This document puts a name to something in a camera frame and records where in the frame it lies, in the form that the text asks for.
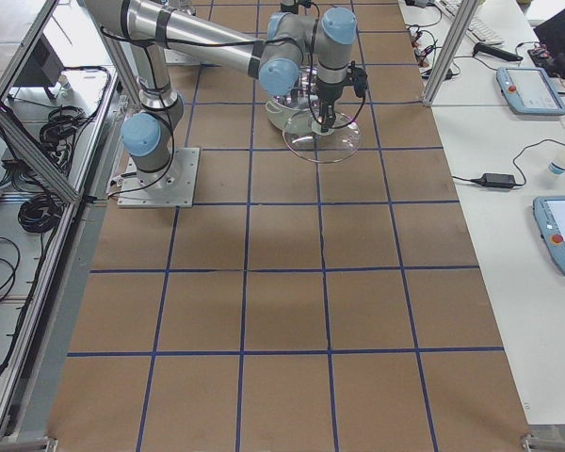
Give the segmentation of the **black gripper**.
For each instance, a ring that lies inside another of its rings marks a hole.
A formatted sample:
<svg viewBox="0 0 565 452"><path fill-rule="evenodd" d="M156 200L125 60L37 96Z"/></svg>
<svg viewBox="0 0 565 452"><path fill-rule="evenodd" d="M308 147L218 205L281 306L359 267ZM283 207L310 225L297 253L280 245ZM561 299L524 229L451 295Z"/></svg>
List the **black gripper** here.
<svg viewBox="0 0 565 452"><path fill-rule="evenodd" d="M329 132L335 124L335 103L340 99L346 86L345 81L328 83L321 79L315 82L318 98L317 129Z"/></svg>

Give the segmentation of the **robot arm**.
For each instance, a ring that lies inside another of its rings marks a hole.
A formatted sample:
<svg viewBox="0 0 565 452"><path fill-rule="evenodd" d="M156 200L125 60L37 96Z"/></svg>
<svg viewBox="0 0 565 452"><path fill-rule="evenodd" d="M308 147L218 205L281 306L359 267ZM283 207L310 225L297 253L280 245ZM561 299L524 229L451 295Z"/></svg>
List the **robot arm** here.
<svg viewBox="0 0 565 452"><path fill-rule="evenodd" d="M271 98L304 87L306 106L282 126L284 144L297 157L333 164L358 151L355 119L335 107L347 87L365 95L365 76L350 58L357 38L351 10L312 17L283 8L258 39L157 1L88 1L86 7L106 37L130 45L145 109L164 112L176 102L164 54L170 49L245 73Z"/></svg>
<svg viewBox="0 0 565 452"><path fill-rule="evenodd" d="M280 12L299 13L299 8L309 9L312 6L311 0L281 0L279 2Z"/></svg>

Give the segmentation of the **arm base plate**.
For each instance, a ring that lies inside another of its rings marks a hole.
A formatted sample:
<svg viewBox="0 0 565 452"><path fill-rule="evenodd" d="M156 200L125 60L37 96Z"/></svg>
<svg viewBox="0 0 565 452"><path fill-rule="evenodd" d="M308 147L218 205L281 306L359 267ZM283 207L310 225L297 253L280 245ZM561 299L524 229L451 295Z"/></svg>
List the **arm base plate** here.
<svg viewBox="0 0 565 452"><path fill-rule="evenodd" d="M166 208L193 206L201 149L176 148L168 170L146 173L137 169L132 157L126 170L134 175L122 180L117 196L121 208Z"/></svg>

